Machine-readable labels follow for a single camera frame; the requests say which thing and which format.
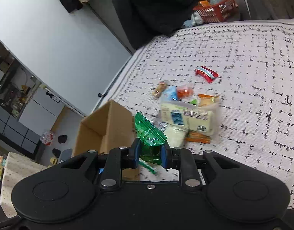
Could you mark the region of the small yellow brown snack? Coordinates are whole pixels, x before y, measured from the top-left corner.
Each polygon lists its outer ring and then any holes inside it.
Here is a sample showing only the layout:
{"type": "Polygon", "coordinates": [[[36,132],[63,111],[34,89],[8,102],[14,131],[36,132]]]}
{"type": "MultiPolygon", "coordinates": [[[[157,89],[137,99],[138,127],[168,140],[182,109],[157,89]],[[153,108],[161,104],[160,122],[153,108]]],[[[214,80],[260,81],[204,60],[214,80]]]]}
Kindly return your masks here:
{"type": "Polygon", "coordinates": [[[161,80],[152,92],[153,98],[158,99],[162,95],[162,93],[169,87],[169,85],[170,82],[168,80],[161,80]]]}

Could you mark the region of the brown cardboard box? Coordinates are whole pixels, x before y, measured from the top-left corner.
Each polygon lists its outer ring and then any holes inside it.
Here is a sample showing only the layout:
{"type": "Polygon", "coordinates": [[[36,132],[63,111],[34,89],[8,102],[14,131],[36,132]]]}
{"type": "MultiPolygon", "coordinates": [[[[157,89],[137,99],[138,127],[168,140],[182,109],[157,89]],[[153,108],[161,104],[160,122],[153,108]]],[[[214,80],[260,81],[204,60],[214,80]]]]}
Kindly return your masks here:
{"type": "Polygon", "coordinates": [[[73,156],[96,150],[98,156],[86,170],[85,177],[92,181],[103,168],[103,179],[113,179],[119,184],[123,177],[133,179],[138,175],[137,170],[122,175],[122,169],[136,168],[135,159],[127,159],[128,148],[134,140],[132,113],[110,100],[81,121],[73,156]]]}

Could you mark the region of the red white plastic bag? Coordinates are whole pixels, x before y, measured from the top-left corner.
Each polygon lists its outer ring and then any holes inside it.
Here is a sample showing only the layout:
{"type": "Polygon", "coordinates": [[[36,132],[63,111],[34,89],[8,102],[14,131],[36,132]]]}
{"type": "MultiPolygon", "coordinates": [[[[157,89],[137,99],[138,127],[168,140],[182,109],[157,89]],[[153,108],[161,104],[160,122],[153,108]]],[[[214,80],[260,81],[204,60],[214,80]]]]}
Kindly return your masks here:
{"type": "Polygon", "coordinates": [[[54,140],[54,133],[51,131],[44,131],[43,134],[40,136],[40,141],[45,146],[50,146],[54,140]]]}

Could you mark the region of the black clothes pile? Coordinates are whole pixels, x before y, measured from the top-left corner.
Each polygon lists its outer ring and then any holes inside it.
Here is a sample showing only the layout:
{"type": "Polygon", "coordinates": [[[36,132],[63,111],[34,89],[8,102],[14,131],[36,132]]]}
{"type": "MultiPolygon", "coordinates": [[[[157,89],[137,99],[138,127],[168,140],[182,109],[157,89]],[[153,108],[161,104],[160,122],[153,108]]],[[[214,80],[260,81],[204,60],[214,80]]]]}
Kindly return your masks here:
{"type": "Polygon", "coordinates": [[[122,28],[135,50],[158,35],[170,36],[203,0],[112,0],[122,28]]]}

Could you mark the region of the clear orange snack packet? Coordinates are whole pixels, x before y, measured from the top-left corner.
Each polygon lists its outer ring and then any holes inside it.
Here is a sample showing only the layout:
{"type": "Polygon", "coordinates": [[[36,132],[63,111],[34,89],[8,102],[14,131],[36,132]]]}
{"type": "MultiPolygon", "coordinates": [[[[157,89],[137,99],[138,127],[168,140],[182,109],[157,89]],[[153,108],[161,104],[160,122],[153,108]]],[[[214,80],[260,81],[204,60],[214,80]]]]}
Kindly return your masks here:
{"type": "Polygon", "coordinates": [[[189,83],[186,85],[181,85],[176,87],[177,97],[179,100],[183,98],[188,98],[193,95],[193,84],[189,83]]]}

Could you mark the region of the orange rice cracker packet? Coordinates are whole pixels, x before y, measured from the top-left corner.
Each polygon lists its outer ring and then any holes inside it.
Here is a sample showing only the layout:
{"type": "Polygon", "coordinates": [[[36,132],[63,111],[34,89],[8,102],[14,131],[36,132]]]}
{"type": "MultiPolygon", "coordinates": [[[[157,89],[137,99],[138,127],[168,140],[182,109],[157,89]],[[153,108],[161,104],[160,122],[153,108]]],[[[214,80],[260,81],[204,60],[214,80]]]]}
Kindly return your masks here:
{"type": "Polygon", "coordinates": [[[219,95],[211,96],[207,94],[198,94],[198,98],[200,99],[197,105],[198,108],[204,108],[213,112],[213,118],[211,120],[211,132],[207,135],[206,133],[190,130],[185,140],[186,142],[209,144],[211,140],[215,140],[219,131],[221,98],[219,95]]]}

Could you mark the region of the blue snack packet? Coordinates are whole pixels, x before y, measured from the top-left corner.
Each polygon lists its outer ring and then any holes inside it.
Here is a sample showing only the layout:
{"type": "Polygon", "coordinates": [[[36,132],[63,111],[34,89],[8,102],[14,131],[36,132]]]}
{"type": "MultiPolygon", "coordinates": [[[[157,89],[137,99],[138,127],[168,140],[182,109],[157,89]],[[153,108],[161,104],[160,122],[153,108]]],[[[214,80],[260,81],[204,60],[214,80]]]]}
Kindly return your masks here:
{"type": "Polygon", "coordinates": [[[177,87],[176,86],[169,86],[166,88],[161,97],[162,102],[169,102],[169,101],[178,101],[178,95],[177,95],[177,87]]]}

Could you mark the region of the orange plastic basket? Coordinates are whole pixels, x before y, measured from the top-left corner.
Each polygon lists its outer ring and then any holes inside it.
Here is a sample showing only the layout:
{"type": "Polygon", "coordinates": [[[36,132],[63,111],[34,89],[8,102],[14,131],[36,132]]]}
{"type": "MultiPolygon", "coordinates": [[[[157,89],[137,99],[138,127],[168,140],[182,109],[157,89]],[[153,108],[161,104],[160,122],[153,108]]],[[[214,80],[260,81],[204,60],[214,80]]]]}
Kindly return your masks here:
{"type": "Polygon", "coordinates": [[[235,0],[222,0],[215,5],[196,5],[194,12],[198,12],[205,23],[225,22],[237,12],[235,0]]]}

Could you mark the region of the large cream snack bag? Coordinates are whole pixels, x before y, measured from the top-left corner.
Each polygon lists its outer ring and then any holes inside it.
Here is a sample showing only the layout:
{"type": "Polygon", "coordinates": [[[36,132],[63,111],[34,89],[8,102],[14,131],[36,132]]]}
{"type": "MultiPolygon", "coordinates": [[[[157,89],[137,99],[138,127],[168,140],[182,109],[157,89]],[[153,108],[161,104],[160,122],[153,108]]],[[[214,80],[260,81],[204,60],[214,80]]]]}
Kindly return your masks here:
{"type": "Polygon", "coordinates": [[[197,105],[188,102],[161,102],[161,120],[178,129],[185,130],[186,136],[190,130],[210,134],[212,118],[213,112],[204,108],[200,109],[197,105]]]}

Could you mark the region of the white kitchen cabinet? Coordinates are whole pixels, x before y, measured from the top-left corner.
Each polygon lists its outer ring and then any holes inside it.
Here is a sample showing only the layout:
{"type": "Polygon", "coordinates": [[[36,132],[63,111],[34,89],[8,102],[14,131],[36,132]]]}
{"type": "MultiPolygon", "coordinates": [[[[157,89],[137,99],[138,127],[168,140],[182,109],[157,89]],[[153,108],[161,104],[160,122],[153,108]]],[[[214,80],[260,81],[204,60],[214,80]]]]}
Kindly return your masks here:
{"type": "Polygon", "coordinates": [[[19,116],[19,122],[41,135],[50,130],[65,104],[44,83],[32,92],[19,116]]]}

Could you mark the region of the red white snack bar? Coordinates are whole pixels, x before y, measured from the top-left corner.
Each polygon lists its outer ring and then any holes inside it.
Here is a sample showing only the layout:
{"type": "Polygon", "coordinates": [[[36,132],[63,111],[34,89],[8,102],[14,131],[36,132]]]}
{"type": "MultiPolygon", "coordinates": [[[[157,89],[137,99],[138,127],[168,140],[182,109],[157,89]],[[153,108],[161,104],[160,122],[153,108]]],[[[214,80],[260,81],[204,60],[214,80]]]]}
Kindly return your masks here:
{"type": "Polygon", "coordinates": [[[215,71],[205,66],[198,67],[195,75],[203,77],[208,83],[212,83],[219,76],[215,71]]]}

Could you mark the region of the green snack packet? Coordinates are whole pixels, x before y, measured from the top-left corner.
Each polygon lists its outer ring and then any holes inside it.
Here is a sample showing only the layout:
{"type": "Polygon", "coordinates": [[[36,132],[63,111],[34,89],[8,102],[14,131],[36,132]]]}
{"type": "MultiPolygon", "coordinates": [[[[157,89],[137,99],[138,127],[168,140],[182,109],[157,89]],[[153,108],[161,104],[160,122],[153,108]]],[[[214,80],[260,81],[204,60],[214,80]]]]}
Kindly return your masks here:
{"type": "Polygon", "coordinates": [[[167,137],[140,112],[136,113],[134,121],[137,138],[141,141],[139,165],[157,176],[155,166],[162,165],[161,146],[167,143],[167,137]]]}

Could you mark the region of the white patterned bed blanket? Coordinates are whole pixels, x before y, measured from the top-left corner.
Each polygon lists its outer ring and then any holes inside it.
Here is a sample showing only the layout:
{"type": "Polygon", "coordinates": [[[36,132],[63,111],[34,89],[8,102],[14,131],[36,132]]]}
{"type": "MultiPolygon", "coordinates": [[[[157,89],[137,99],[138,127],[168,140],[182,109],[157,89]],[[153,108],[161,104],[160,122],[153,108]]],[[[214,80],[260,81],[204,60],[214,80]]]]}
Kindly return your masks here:
{"type": "Polygon", "coordinates": [[[187,143],[213,150],[279,178],[294,209],[294,19],[214,23],[158,36],[126,64],[102,103],[158,117],[152,92],[160,81],[193,84],[195,94],[221,96],[218,139],[187,143]],[[195,75],[205,66],[219,76],[195,75]]]}

